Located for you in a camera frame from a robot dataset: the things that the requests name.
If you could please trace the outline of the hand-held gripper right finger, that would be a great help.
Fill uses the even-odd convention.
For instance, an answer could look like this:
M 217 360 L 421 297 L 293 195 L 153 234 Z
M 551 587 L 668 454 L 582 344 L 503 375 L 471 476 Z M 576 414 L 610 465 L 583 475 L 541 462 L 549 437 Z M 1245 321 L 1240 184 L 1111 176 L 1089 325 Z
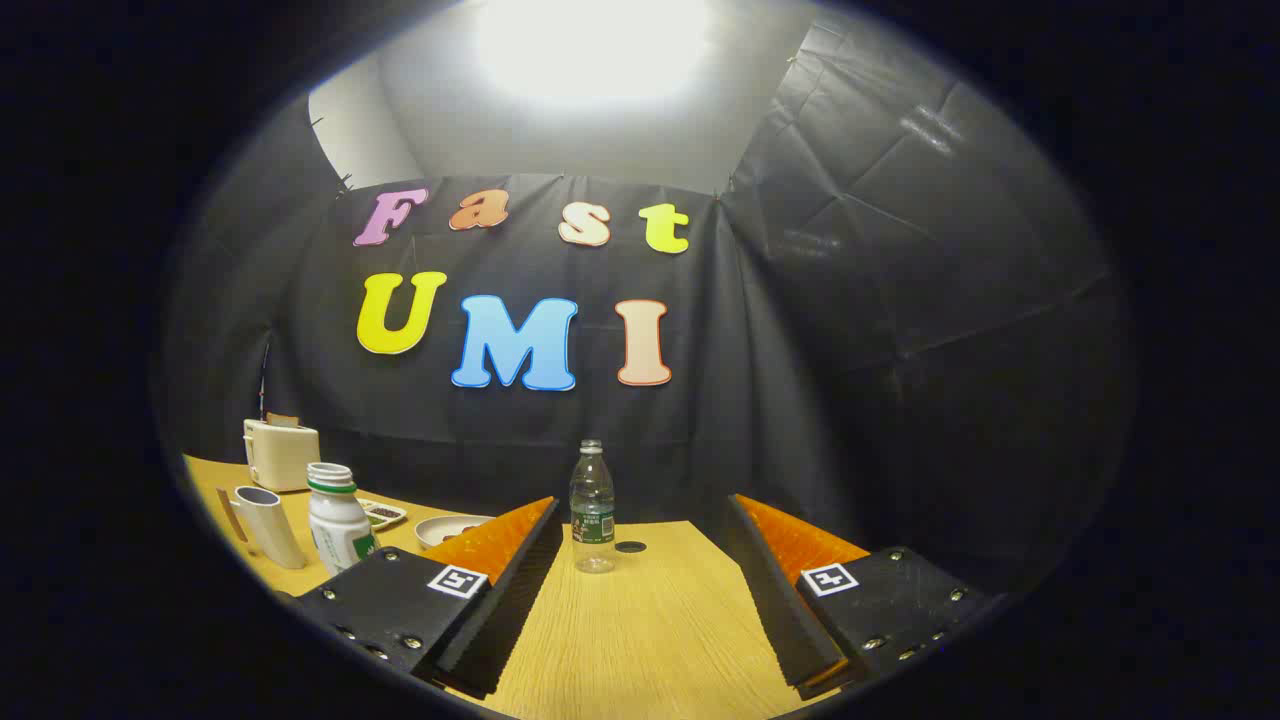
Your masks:
M 744 495 L 727 498 L 727 553 L 804 700 L 900 674 L 1001 605 L 915 550 L 868 551 Z

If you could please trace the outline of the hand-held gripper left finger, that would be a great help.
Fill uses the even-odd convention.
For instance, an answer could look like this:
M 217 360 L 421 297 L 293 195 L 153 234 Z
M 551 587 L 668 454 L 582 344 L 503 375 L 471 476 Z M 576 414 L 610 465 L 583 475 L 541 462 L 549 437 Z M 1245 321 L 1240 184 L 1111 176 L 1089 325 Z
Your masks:
M 421 553 L 374 550 L 294 607 L 402 673 L 483 700 L 561 550 L 558 505 L 540 498 Z

